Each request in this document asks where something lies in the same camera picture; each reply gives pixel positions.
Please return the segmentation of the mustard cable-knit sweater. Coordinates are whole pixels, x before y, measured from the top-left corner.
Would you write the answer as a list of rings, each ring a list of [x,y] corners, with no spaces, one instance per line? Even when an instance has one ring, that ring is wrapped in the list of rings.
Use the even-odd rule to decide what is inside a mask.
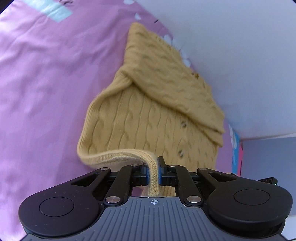
[[[162,37],[133,23],[123,65],[88,107],[77,144],[81,162],[119,171],[146,164],[144,196],[175,196],[158,180],[157,158],[189,171],[215,168],[223,146],[224,113],[211,87]]]

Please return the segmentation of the pink floral bed sheet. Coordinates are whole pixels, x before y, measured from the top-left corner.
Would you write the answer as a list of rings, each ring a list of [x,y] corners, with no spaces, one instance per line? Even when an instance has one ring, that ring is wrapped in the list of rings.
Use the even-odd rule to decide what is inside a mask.
[[[130,24],[185,45],[198,18],[180,1],[1,1],[1,240],[19,240],[29,195],[88,172],[76,145],[88,104],[122,63]]]

